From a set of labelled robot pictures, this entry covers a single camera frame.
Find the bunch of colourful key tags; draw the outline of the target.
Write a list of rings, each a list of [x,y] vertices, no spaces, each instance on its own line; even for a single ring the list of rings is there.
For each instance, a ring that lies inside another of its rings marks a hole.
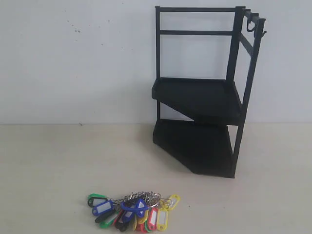
[[[124,211],[120,206],[122,202],[135,198],[145,200],[149,208],[142,218],[139,218],[135,213]],[[181,198],[177,194],[165,198],[152,191],[131,193],[119,199],[100,194],[87,196],[87,204],[92,209],[95,223],[100,228],[115,227],[120,232],[130,230],[141,234],[165,231],[168,227],[169,211],[175,209],[180,200]]]

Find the black metal corner rack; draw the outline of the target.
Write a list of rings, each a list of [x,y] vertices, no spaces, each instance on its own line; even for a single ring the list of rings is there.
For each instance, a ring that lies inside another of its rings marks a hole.
[[[230,31],[162,30],[163,12],[234,13]],[[265,19],[244,6],[155,7],[156,79],[152,98],[188,117],[187,121],[161,117],[157,107],[153,142],[198,175],[234,178]],[[225,79],[166,78],[160,75],[160,37],[229,36],[231,45]],[[243,46],[250,65],[243,97],[239,97],[234,75],[238,50]]]

